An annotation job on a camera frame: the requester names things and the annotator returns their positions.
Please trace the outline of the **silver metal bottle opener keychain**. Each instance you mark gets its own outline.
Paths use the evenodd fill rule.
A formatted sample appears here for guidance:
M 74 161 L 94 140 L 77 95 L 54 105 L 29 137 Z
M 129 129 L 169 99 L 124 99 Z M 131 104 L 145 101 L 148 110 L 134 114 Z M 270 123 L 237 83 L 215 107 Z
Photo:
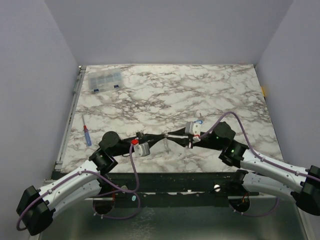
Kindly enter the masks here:
M 169 154 L 170 153 L 170 147 L 169 147 L 169 142 L 168 142 L 167 138 L 163 139 L 163 144 L 164 144 L 164 148 L 165 148 L 166 153 Z

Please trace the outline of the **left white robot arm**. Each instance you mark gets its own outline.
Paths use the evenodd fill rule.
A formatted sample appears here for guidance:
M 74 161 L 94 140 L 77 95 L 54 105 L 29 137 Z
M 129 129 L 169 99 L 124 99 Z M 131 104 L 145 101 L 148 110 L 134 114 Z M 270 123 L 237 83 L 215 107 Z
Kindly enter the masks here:
M 106 197 L 119 192 L 136 195 L 140 187 L 137 171 L 134 171 L 136 187 L 123 189 L 108 178 L 108 173 L 118 164 L 115 157 L 128 154 L 130 158 L 145 157 L 150 148 L 164 139 L 165 134 L 143 134 L 121 139 L 114 131 L 106 132 L 98 149 L 82 165 L 60 179 L 35 188 L 24 190 L 17 206 L 18 231 L 28 231 L 31 236 L 43 232 L 54 216 L 70 204 L 89 197 Z

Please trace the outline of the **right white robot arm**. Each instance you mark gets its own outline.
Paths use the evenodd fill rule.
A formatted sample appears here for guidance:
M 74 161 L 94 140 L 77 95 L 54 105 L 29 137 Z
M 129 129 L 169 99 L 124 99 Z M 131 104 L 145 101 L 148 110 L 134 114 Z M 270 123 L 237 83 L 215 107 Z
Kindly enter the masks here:
M 238 168 L 240 177 L 231 181 L 229 189 L 240 196 L 259 192 L 294 201 L 302 211 L 320 214 L 320 169 L 291 165 L 250 149 L 234 139 L 236 133 L 226 122 L 220 122 L 208 134 L 201 125 L 188 122 L 185 128 L 169 132 L 167 139 L 183 147 L 201 147 L 220 151 L 219 159 Z

